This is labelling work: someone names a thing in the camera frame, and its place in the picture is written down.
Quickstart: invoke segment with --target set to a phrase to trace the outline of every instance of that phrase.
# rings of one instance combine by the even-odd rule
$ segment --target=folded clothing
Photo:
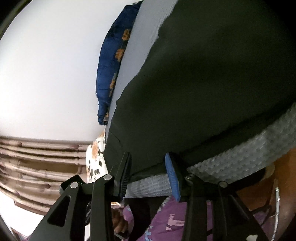
[[[96,76],[99,124],[108,123],[108,111],[123,53],[142,1],[124,7],[103,42]]]

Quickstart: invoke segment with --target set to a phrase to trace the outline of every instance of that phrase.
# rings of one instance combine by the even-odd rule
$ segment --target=gray bed sheet
[[[111,120],[116,109],[116,101],[120,98],[127,84],[139,73],[152,45],[158,38],[160,26],[172,13],[177,1],[178,0],[143,1],[121,61],[109,110],[106,138],[108,138]]]

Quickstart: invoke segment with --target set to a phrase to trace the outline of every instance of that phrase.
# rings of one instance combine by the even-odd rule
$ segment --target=textured gray fabric
[[[296,103],[263,132],[232,149],[189,167],[190,173],[207,182],[232,183],[270,165],[296,146]],[[167,175],[130,183],[127,197],[168,195]]]
[[[131,32],[128,45],[123,55],[116,86],[109,110],[109,121],[106,126],[106,138],[111,120],[127,84],[138,74],[148,53],[158,38],[158,30],[164,20],[171,14],[178,0],[145,0],[143,1]]]

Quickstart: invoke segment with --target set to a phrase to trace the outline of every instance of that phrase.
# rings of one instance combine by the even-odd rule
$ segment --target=dark green cloth
[[[296,101],[296,44],[260,0],[179,0],[112,118],[108,170],[132,156],[131,180],[186,166],[260,133]]]

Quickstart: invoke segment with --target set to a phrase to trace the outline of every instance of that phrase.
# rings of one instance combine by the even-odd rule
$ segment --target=orange flower print
[[[123,41],[129,40],[130,34],[131,34],[131,32],[129,29],[124,30],[124,33],[122,35],[122,40]]]
[[[124,53],[124,49],[118,49],[116,51],[115,58],[117,59],[118,62],[121,61],[121,58],[123,56],[123,53]]]

